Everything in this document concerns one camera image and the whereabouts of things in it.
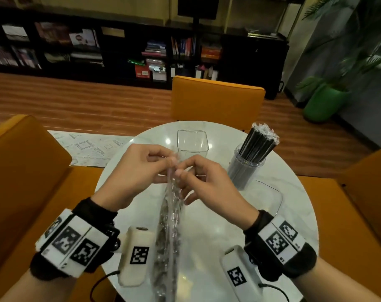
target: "person's left hand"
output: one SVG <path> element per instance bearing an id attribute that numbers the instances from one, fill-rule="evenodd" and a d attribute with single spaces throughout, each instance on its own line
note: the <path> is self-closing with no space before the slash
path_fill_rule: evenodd
<path id="1" fill-rule="evenodd" d="M 167 183 L 166 171 L 177 162 L 174 152 L 161 145 L 131 144 L 91 199 L 110 211 L 126 208 L 150 184 Z"/>

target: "patterned rug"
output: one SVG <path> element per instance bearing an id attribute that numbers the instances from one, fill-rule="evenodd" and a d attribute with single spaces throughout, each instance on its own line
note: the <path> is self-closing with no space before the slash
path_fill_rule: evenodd
<path id="1" fill-rule="evenodd" d="M 133 137 L 49 130 L 72 156 L 71 165 L 105 167 L 118 149 Z"/>

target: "green plant pot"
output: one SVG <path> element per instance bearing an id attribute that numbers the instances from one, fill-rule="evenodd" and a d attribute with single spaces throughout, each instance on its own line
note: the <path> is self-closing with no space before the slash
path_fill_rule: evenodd
<path id="1" fill-rule="evenodd" d="M 350 92 L 342 92 L 327 84 L 320 86 L 304 108 L 304 118 L 313 122 L 324 122 L 330 119 L 345 104 Z"/>

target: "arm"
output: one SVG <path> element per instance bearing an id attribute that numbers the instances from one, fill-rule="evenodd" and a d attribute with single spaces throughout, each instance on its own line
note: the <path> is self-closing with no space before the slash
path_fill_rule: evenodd
<path id="1" fill-rule="evenodd" d="M 172 151 L 160 145 L 132 144 L 92 201 L 110 211 L 126 208 L 150 184 L 167 183 L 164 173 L 177 163 L 171 155 Z M 73 277 L 42 281 L 28 270 L 0 302 L 64 302 L 75 283 Z"/>
<path id="2" fill-rule="evenodd" d="M 381 302 L 381 298 L 318 258 L 314 269 L 293 280 L 309 302 Z"/>
<path id="3" fill-rule="evenodd" d="M 186 205 L 200 199 L 242 230 L 257 220 L 259 211 L 241 196 L 218 163 L 193 156 L 181 162 L 175 174 L 181 180 L 183 198 L 194 191 L 185 199 Z M 311 271 L 293 282 L 309 302 L 381 302 L 381 298 L 320 258 Z"/>

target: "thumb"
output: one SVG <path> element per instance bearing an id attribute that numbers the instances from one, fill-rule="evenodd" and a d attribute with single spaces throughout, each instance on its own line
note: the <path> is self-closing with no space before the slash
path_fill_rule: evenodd
<path id="1" fill-rule="evenodd" d="M 170 167 L 177 165 L 178 160 L 175 157 L 167 157 L 156 162 L 152 162 L 154 174 L 158 175 Z"/>
<path id="2" fill-rule="evenodd" d="M 196 193 L 202 188 L 204 182 L 199 180 L 194 174 L 187 172 L 183 169 L 177 169 L 175 175 L 181 179 L 183 183 L 191 187 Z"/>

